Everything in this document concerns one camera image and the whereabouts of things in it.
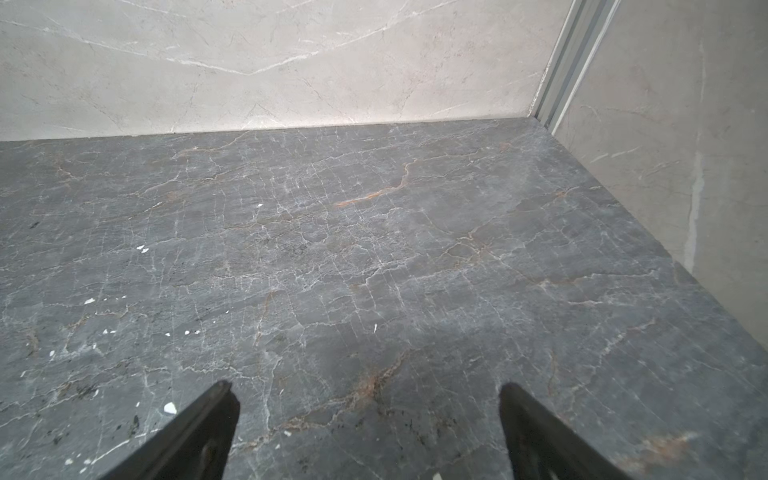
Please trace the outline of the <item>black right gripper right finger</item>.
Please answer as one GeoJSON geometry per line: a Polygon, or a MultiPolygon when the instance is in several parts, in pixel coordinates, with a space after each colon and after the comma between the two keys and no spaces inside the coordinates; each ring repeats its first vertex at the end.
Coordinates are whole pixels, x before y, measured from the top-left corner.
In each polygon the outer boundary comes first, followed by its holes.
{"type": "Polygon", "coordinates": [[[499,416],[516,479],[630,479],[517,383],[501,387],[499,416]]]}

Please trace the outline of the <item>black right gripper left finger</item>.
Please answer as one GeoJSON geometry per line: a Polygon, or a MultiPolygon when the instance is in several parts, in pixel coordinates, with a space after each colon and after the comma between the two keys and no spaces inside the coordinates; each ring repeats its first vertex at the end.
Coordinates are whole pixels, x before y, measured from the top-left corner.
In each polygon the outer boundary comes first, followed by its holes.
{"type": "Polygon", "coordinates": [[[232,383],[220,380],[104,478],[219,480],[239,415],[240,402],[232,383]]]}

